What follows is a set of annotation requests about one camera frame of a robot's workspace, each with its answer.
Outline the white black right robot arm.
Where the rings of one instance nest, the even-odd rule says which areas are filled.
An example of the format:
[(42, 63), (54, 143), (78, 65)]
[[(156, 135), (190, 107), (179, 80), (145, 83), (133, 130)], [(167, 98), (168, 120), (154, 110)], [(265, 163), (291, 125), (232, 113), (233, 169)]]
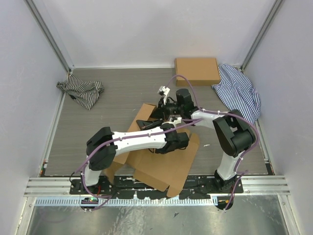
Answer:
[(151, 118), (163, 121), (181, 118), (185, 123), (214, 129), (223, 150), (221, 164), (214, 173), (214, 184), (218, 192), (228, 192), (236, 181), (240, 158), (256, 142), (250, 125), (238, 110), (220, 113), (195, 106), (188, 89), (177, 90), (175, 100), (168, 96), (169, 92), (165, 86), (159, 88), (161, 98)]

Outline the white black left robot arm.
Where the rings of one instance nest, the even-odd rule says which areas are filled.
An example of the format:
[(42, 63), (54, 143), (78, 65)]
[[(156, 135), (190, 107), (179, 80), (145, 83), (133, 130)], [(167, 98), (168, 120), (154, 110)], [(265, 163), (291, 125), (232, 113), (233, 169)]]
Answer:
[(86, 143), (87, 166), (81, 189), (87, 194), (98, 190), (102, 170), (113, 163), (116, 156), (127, 152), (153, 149), (156, 154), (167, 154), (177, 149), (184, 149), (189, 144), (188, 134), (179, 133), (176, 125), (180, 118), (164, 122), (162, 119), (136, 121), (139, 130), (134, 132), (113, 132), (110, 127), (101, 128)]

